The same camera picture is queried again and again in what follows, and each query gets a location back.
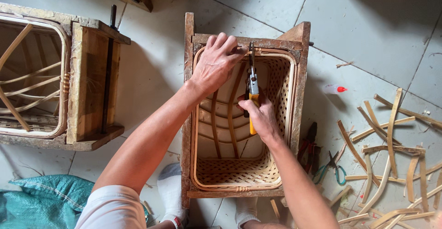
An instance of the bamboo basket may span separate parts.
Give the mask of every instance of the bamboo basket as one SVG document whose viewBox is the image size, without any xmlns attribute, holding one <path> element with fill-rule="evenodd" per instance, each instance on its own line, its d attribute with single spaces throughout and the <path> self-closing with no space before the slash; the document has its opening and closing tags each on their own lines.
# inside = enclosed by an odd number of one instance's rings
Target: bamboo basket
<svg viewBox="0 0 442 229">
<path fill-rule="evenodd" d="M 203 51 L 204 47 L 196 53 L 194 68 Z M 258 83 L 273 103 L 279 129 L 289 143 L 297 76 L 295 57 L 283 50 L 258 48 L 255 65 Z M 245 93 L 247 67 L 245 56 L 231 80 L 196 107 L 191 180 L 201 190 L 268 190 L 282 184 L 268 147 L 259 135 L 250 135 L 248 118 L 235 107 L 236 97 Z M 223 96 L 229 96 L 229 102 Z"/>
<path fill-rule="evenodd" d="M 67 128 L 67 34 L 58 23 L 4 13 L 0 33 L 0 134 L 61 135 Z"/>
</svg>

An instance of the white sock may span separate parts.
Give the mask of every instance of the white sock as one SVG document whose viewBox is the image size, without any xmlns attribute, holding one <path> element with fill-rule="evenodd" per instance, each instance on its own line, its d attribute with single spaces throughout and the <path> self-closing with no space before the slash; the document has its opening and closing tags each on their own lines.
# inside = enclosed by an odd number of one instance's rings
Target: white sock
<svg viewBox="0 0 442 229">
<path fill-rule="evenodd" d="M 186 210 L 181 207 L 181 168 L 180 164 L 169 164 L 158 177 L 158 192 L 160 193 L 166 214 L 161 222 L 170 220 L 177 229 L 184 228 Z"/>
<path fill-rule="evenodd" d="M 238 229 L 242 229 L 244 223 L 249 220 L 258 220 L 256 217 L 258 211 L 256 209 L 257 197 L 236 198 L 236 214 L 235 222 L 238 225 Z"/>
</svg>

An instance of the forearm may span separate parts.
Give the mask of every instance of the forearm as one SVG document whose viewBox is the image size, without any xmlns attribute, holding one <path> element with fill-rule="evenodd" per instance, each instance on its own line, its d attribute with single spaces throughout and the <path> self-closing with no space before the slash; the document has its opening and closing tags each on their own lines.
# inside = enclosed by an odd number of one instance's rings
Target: forearm
<svg viewBox="0 0 442 229">
<path fill-rule="evenodd" d="M 126 139 L 92 191 L 108 185 L 123 185 L 140 194 L 181 125 L 203 98 L 201 90 L 187 81 Z"/>
<path fill-rule="evenodd" d="M 268 145 L 281 175 L 287 205 L 298 228 L 339 228 L 328 204 L 282 138 Z"/>
</svg>

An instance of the yellow plier handle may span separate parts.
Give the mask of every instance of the yellow plier handle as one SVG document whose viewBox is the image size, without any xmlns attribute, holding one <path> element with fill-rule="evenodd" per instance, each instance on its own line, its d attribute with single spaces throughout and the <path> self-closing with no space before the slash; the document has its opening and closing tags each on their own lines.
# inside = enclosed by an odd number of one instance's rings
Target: yellow plier handle
<svg viewBox="0 0 442 229">
<path fill-rule="evenodd" d="M 250 94 L 249 93 L 249 99 L 251 101 L 253 101 L 253 103 L 255 103 L 256 107 L 259 108 L 258 97 L 259 97 L 259 94 Z M 256 130 L 255 130 L 255 127 L 253 127 L 253 124 L 251 122 L 251 118 L 250 118 L 250 134 L 251 135 L 255 135 L 256 134 Z"/>
</svg>

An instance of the scissors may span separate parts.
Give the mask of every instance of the scissors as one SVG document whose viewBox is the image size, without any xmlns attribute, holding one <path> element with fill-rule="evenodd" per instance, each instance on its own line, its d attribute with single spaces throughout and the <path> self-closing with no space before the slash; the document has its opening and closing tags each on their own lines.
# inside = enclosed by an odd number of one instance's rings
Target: scissors
<svg viewBox="0 0 442 229">
<path fill-rule="evenodd" d="M 324 165 L 324 166 L 322 166 L 321 168 L 319 168 L 319 170 L 315 173 L 315 175 L 313 175 L 312 180 L 314 180 L 314 179 L 316 178 L 316 176 L 319 174 L 319 172 L 321 172 L 321 170 L 322 170 L 321 175 L 319 176 L 318 181 L 315 182 L 315 185 L 318 184 L 318 183 L 321 181 L 321 179 L 323 178 L 323 176 L 324 176 L 324 174 L 325 174 L 325 171 L 327 170 L 327 167 L 328 167 L 328 166 L 331 166 L 332 168 L 334 168 L 334 169 L 336 170 L 336 171 L 335 171 L 336 181 L 339 183 L 339 185 L 344 185 L 345 182 L 347 182 L 347 180 L 345 180 L 345 176 L 347 175 L 346 172 L 345 172 L 345 170 L 344 170 L 341 166 L 336 166 L 336 163 L 334 163 L 334 160 L 336 159 L 336 157 L 338 156 L 338 154 L 339 154 L 339 151 L 336 152 L 336 155 L 332 158 L 332 154 L 331 154 L 330 151 L 329 151 L 329 158 L 330 158 L 329 163 L 327 163 L 326 165 Z M 344 174 L 344 180 L 343 180 L 342 182 L 339 181 L 338 169 L 341 169 L 341 170 L 342 170 L 342 173 Z"/>
</svg>

